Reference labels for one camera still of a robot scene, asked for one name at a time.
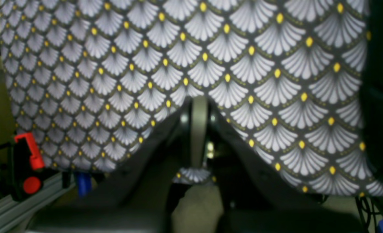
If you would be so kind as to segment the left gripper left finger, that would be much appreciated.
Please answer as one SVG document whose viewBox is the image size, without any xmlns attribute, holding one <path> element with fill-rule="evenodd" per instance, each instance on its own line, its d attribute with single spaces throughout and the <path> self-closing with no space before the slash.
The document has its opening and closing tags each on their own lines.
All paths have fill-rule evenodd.
<svg viewBox="0 0 383 233">
<path fill-rule="evenodd" d="M 36 214 L 27 233 L 169 233 L 165 211 L 180 168 L 206 165 L 209 101 L 203 96 L 159 123 L 134 156 L 86 196 Z"/>
</svg>

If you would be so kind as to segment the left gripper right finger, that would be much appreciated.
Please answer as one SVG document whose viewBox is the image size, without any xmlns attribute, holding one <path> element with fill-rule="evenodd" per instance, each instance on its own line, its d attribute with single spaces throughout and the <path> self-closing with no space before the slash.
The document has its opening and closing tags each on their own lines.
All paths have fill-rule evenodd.
<svg viewBox="0 0 383 233">
<path fill-rule="evenodd" d="M 290 186 L 210 107 L 208 133 L 215 155 L 208 166 L 224 207 L 218 233 L 362 233 L 351 214 L 323 208 Z"/>
</svg>

